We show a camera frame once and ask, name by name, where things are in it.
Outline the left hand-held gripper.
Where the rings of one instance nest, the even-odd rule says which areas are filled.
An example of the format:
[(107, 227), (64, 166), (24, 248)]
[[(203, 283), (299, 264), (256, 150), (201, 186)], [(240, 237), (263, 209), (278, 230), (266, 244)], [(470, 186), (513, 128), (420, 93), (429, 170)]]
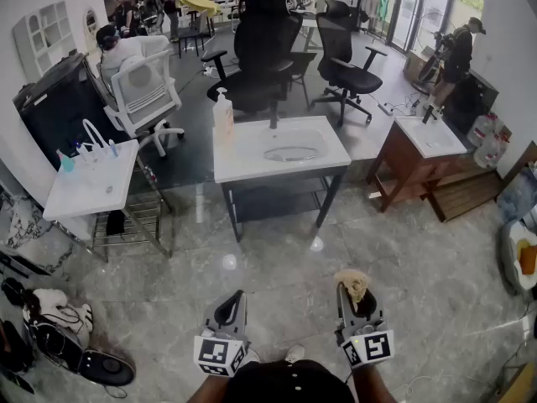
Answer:
[(247, 296), (236, 290), (206, 309), (201, 333), (194, 338), (193, 362), (205, 374), (233, 377), (252, 361), (246, 334)]

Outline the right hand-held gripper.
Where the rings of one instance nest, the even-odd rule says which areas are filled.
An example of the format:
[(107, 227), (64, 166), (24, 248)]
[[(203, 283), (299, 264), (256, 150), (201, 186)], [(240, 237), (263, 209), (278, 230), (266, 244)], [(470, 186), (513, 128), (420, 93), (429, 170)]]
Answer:
[(394, 330), (383, 316), (382, 299), (366, 289), (357, 303), (356, 317), (352, 298), (342, 283), (337, 284), (336, 295), (341, 321), (336, 342), (350, 367), (361, 368), (391, 359), (395, 354)]

